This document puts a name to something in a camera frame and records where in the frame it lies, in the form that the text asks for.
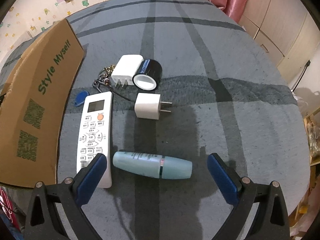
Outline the beige wardrobe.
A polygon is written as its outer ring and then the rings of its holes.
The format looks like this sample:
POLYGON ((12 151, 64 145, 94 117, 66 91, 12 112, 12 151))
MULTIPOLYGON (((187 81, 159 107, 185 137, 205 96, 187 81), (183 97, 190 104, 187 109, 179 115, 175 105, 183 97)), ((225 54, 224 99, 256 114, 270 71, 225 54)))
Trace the beige wardrobe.
POLYGON ((248 0, 239 24, 291 83, 319 45, 319 29, 301 0, 248 0))

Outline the white remote control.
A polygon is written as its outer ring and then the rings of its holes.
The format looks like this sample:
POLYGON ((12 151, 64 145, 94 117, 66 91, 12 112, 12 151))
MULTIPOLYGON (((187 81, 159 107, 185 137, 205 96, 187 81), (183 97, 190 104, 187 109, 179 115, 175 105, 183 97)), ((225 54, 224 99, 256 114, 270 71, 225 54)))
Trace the white remote control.
POLYGON ((98 187, 112 186, 110 135, 111 135, 112 93, 103 92, 85 98, 80 120, 76 171, 88 166, 101 153, 107 159, 107 168, 98 187))

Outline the grey plaid bed cover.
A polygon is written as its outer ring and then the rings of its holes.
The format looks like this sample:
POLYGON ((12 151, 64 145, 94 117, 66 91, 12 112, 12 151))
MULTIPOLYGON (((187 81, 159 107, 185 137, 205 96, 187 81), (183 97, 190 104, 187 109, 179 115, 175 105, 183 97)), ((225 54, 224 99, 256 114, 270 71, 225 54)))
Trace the grey plaid bed cover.
POLYGON ((213 239, 231 213, 207 168, 217 153, 240 177, 277 181, 287 214, 308 188, 309 150, 291 90, 251 37, 206 0, 109 0, 65 18, 84 57, 59 136, 57 179, 74 178, 83 105, 74 100, 104 67, 142 55, 163 69, 156 90, 116 86, 112 93, 112 186, 96 187, 81 207, 101 239, 213 239), (161 94, 158 120, 137 118, 138 93, 161 94), (113 165, 116 152, 191 161, 189 179, 156 179, 113 165))

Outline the black cylindrical cap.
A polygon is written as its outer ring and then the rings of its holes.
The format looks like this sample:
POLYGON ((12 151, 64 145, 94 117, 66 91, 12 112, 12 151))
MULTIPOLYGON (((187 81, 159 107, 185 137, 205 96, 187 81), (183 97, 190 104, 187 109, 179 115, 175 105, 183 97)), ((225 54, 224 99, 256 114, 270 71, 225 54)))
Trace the black cylindrical cap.
POLYGON ((143 60, 136 74, 132 78, 133 84, 139 89, 146 91, 156 90, 161 78, 163 69, 161 64, 153 59, 143 60))

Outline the brown cardboard box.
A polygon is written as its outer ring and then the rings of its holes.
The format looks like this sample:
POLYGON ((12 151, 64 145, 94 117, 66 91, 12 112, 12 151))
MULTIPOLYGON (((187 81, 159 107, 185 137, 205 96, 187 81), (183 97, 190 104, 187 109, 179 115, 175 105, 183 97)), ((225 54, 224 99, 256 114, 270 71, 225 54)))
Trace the brown cardboard box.
POLYGON ((54 23, 19 57, 1 91, 2 185, 56 182, 63 114, 83 57, 67 20, 54 23))

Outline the metal keychain with charms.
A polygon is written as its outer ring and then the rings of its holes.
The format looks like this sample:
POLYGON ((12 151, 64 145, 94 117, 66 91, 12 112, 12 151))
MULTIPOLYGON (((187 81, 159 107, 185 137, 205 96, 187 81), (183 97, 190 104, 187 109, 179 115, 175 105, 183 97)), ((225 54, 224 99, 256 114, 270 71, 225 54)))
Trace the metal keychain with charms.
POLYGON ((111 85, 111 74, 114 71, 116 65, 112 64, 108 67, 104 67, 102 71, 99 73, 98 77, 93 81, 92 87, 95 88, 98 93, 103 93, 103 91, 100 89, 101 86, 108 89, 109 92, 116 94, 117 96, 121 97, 122 99, 133 102, 132 99, 125 97, 124 95, 116 92, 114 88, 111 85))

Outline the small white plug charger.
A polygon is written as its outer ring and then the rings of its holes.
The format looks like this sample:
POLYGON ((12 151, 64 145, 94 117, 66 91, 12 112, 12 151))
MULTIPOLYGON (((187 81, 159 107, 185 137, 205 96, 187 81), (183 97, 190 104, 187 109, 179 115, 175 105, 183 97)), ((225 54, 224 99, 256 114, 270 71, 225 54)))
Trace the small white plug charger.
POLYGON ((137 118, 158 120, 161 112, 170 113, 162 106, 172 106, 172 102, 161 100, 161 94, 138 93, 135 101, 135 114, 137 118))

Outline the light blue tube bottle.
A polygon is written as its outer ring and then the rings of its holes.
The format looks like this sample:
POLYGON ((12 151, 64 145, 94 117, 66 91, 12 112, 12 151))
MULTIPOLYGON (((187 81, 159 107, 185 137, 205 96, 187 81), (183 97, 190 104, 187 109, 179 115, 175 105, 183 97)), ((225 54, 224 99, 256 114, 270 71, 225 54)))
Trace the light blue tube bottle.
POLYGON ((116 152, 113 165, 121 170, 156 179, 189 179, 193 163, 188 160, 137 152, 116 152))

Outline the large white power adapter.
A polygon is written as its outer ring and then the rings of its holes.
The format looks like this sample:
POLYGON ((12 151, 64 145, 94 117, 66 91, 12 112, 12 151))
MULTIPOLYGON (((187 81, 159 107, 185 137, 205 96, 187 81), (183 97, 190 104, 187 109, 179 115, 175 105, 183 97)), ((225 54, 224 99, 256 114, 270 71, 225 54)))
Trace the large white power adapter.
POLYGON ((123 55, 111 74, 111 79, 116 86, 133 86, 133 76, 136 74, 141 63, 144 61, 142 55, 123 55))

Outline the wooden shelf with clutter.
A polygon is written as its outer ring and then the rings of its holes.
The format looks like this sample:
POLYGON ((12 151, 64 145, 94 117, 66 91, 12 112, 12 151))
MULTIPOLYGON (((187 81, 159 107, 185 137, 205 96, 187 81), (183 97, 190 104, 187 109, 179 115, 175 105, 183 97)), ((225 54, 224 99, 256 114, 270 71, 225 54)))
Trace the wooden shelf with clutter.
POLYGON ((310 157, 310 182, 309 187, 299 202, 295 210, 295 220, 299 220, 309 209, 308 197, 316 186, 316 165, 319 164, 319 123, 315 119, 315 115, 319 114, 319 109, 304 118, 304 126, 308 136, 309 157, 310 157))

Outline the blue key fob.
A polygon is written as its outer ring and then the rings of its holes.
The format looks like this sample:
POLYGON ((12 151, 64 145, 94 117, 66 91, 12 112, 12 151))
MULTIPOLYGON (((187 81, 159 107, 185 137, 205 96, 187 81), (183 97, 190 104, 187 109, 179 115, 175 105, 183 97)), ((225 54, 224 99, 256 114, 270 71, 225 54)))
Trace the blue key fob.
POLYGON ((90 93, 86 90, 79 92, 76 95, 75 100, 74 100, 75 107, 79 107, 79 106, 83 105, 86 97, 89 95, 90 95, 90 93))

